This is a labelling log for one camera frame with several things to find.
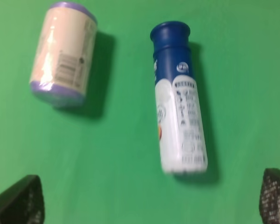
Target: textured black material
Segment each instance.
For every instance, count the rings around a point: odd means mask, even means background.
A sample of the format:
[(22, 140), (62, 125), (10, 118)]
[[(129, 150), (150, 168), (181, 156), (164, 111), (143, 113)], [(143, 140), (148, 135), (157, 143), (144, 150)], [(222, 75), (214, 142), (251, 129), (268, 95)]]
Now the textured black material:
[(280, 170), (266, 169), (260, 193), (259, 212), (264, 224), (280, 224)]
[(43, 224), (44, 219), (39, 176), (28, 175), (0, 194), (0, 224)]

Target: cylindrical container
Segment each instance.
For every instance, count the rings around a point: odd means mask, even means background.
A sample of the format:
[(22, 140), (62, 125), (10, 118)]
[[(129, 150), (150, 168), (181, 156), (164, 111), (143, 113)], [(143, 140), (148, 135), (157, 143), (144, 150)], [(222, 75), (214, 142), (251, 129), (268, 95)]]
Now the cylindrical container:
[(56, 107), (79, 106), (86, 95), (96, 18), (72, 2), (46, 14), (30, 79), (32, 92)]
[(150, 34), (165, 173), (203, 172), (208, 164), (189, 35), (188, 25), (177, 21), (162, 23)]

